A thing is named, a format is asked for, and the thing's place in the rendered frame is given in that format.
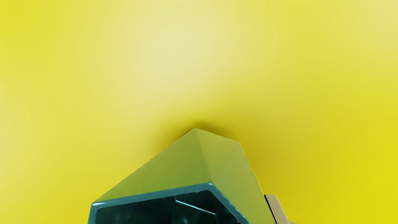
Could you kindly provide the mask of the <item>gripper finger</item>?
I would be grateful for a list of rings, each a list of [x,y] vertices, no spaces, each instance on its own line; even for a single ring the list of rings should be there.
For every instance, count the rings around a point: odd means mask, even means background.
[[[264,195],[276,224],[296,224],[287,218],[276,195]]]

